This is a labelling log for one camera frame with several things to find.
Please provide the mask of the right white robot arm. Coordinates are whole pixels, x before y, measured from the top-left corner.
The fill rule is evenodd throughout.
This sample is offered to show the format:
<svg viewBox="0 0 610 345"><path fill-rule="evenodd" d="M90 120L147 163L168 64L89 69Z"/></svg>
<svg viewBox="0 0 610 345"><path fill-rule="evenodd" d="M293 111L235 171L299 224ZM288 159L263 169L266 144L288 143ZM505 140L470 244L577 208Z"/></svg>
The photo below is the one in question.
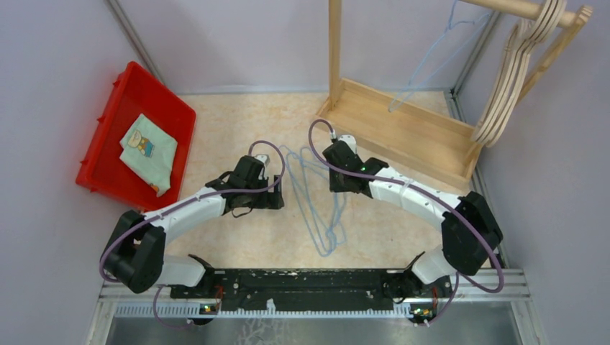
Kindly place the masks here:
<svg viewBox="0 0 610 345"><path fill-rule="evenodd" d="M504 235L481 194L442 192L377 158L362 161L355 143L345 138L334 140L322 154L329 166L332 192L360 193L398 206L441 233L441 245L417 257L406 270L405 286L412 295L425 295L434 281L444 276L474 276L494 258Z"/></svg>

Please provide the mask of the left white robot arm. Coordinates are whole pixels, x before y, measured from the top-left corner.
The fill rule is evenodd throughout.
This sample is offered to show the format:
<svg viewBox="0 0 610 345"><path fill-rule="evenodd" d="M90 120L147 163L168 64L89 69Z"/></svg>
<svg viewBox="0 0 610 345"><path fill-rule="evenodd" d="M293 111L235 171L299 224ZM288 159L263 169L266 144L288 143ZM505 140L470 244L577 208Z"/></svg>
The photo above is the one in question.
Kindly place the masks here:
<svg viewBox="0 0 610 345"><path fill-rule="evenodd" d="M283 173L268 176L268 155L244 155L233 170L203 188L154 211L123 213L100 258L101 276L135 294L154 286L184 286L200 298L214 292L212 266L196 255L174 257L165 248L197 226L238 208L279 210Z"/></svg>

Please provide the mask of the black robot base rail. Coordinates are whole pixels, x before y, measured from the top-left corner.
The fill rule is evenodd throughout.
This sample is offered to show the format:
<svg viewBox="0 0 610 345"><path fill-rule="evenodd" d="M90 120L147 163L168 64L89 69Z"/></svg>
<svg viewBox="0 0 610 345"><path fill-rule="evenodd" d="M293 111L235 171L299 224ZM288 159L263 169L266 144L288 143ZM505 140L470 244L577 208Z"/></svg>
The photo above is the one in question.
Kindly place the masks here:
<svg viewBox="0 0 610 345"><path fill-rule="evenodd" d="M174 299L208 298L221 311L263 311L268 301L280 312L392 311L409 299L447 298L447 276L425 285L404 269L265 270L217 269L194 287L174 285Z"/></svg>

